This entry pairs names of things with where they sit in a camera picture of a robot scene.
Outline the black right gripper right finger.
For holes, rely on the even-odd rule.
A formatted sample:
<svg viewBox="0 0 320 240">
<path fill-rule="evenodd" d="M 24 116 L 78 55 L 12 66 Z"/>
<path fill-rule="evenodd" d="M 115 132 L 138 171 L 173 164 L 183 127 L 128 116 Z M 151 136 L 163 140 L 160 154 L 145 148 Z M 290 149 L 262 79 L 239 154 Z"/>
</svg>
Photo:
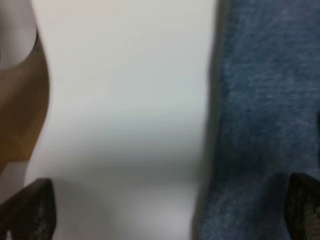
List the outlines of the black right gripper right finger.
<svg viewBox="0 0 320 240">
<path fill-rule="evenodd" d="M 290 177 L 284 220 L 291 239 L 320 238 L 320 181 L 304 173 Z"/>
</svg>

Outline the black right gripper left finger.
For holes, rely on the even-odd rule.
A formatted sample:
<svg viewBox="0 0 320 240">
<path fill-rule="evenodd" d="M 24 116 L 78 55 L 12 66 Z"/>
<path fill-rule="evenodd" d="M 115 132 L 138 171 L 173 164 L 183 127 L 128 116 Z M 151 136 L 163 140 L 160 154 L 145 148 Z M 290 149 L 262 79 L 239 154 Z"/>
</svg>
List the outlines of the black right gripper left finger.
<svg viewBox="0 0 320 240">
<path fill-rule="evenodd" d="M 57 225 L 53 183 L 38 178 L 0 205 L 2 240 L 51 240 Z"/>
</svg>

